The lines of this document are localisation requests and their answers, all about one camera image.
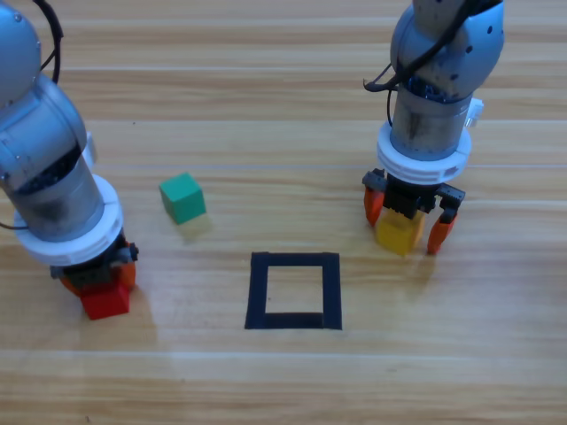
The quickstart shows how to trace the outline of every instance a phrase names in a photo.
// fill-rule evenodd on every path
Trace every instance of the black tape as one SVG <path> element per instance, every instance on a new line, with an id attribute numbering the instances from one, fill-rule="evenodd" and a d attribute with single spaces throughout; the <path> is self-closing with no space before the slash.
<path id="1" fill-rule="evenodd" d="M 322 267 L 322 313 L 266 313 L 270 266 Z M 342 330 L 338 254 L 253 252 L 245 328 Z"/>

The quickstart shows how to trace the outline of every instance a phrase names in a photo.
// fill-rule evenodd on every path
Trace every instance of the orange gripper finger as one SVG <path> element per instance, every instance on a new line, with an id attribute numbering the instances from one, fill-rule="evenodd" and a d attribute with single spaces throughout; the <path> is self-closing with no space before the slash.
<path id="1" fill-rule="evenodd" d="M 451 230 L 453 230 L 454 223 L 456 222 L 456 217 L 450 224 L 442 223 L 440 220 L 437 220 L 433 228 L 431 229 L 431 233 L 429 234 L 429 241 L 427 243 L 427 253 L 428 254 L 437 254 L 441 249 L 441 244 L 445 242 Z"/>
<path id="2" fill-rule="evenodd" d="M 371 226 L 375 226 L 380 213 L 382 212 L 382 205 L 384 204 L 384 192 L 376 192 L 366 188 L 364 192 L 364 210 L 366 211 L 366 219 Z"/>

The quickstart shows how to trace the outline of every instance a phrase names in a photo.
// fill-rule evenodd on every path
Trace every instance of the black cable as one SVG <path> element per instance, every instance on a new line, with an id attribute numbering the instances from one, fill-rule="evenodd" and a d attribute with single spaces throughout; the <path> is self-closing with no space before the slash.
<path id="1" fill-rule="evenodd" d="M 377 80 L 379 79 L 375 79 L 368 83 L 364 81 L 364 88 L 371 93 L 379 93 L 381 91 L 391 90 L 398 84 L 407 82 L 414 73 L 437 55 L 447 44 L 453 41 L 459 28 L 461 28 L 465 20 L 478 9 L 480 2 L 482 2 L 482 0 L 465 0 L 451 25 L 449 25 L 429 50 L 401 70 L 400 73 L 396 73 L 386 84 L 377 84 Z"/>
<path id="2" fill-rule="evenodd" d="M 57 84 L 59 81 L 59 73 L 61 71 L 61 39 L 63 38 L 63 28 L 61 28 L 57 14 L 46 0 L 32 1 L 41 9 L 43 15 L 50 24 L 51 36 L 53 37 L 53 53 L 51 53 L 50 57 L 43 63 L 42 69 L 44 69 L 53 58 L 55 58 L 55 65 L 53 67 L 53 75 L 51 76 L 51 79 Z"/>
<path id="3" fill-rule="evenodd" d="M 7 224 L 0 223 L 0 228 L 5 228 L 6 230 L 28 230 L 28 226 L 8 226 Z"/>
<path id="4" fill-rule="evenodd" d="M 392 126 L 392 115 L 390 114 L 390 100 L 392 99 L 392 92 L 393 90 L 388 90 L 388 101 L 386 103 L 386 110 L 388 113 L 388 122 L 390 123 L 390 127 Z"/>
<path id="5" fill-rule="evenodd" d="M 47 59 L 45 59 L 45 62 L 43 62 L 42 71 L 43 71 L 43 69 L 45 69 L 45 67 L 47 65 L 50 64 L 50 62 L 53 60 L 54 57 L 55 57 L 55 50 L 53 50 L 53 52 L 50 54 L 50 56 Z"/>

